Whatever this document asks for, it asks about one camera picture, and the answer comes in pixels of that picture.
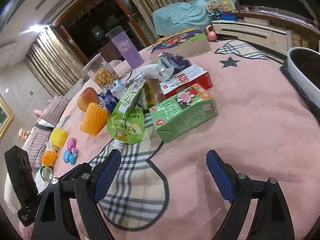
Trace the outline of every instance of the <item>ceiling light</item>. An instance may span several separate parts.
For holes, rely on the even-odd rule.
[[[38,24],[36,24],[36,25],[30,26],[28,30],[26,30],[26,31],[24,31],[22,33],[29,33],[29,32],[37,32],[37,33],[39,33],[39,32],[44,31],[44,29],[46,27],[47,27],[47,25],[38,25]]]

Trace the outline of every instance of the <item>blue gripper pad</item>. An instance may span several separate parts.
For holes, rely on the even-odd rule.
[[[233,186],[236,183],[235,170],[224,163],[215,150],[207,153],[206,163],[222,197],[232,204],[235,198],[233,192]]]
[[[114,149],[111,151],[111,153],[109,154],[109,156],[105,161],[106,162],[108,161],[108,164],[102,171],[97,182],[95,183],[96,193],[93,196],[93,198],[95,199],[96,202],[98,202],[99,200],[103,199],[106,196],[111,186],[111,183],[119,170],[119,167],[121,164],[121,153],[118,150]]]

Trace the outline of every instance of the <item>metal screw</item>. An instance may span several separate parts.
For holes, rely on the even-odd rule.
[[[247,178],[247,175],[243,172],[240,172],[240,173],[238,173],[238,177],[239,177],[239,179],[245,179],[245,178]]]
[[[88,179],[90,177],[90,174],[89,173],[84,173],[82,174],[81,178],[82,179]]]
[[[277,183],[277,180],[275,178],[270,178],[269,181],[272,183],[272,184],[276,184]]]
[[[58,179],[58,178],[53,178],[53,179],[51,180],[51,183],[52,183],[52,184],[57,184],[57,183],[58,183],[58,181],[59,181],[59,179]]]

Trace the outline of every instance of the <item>painting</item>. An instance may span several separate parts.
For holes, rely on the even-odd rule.
[[[13,113],[0,96],[0,140],[13,120]]]

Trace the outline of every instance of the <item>drawer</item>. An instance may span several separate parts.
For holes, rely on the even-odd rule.
[[[214,31],[218,34],[243,38],[241,26],[236,24],[213,24]]]
[[[276,51],[288,51],[287,36],[273,29],[260,29],[242,26],[244,41],[265,46]]]

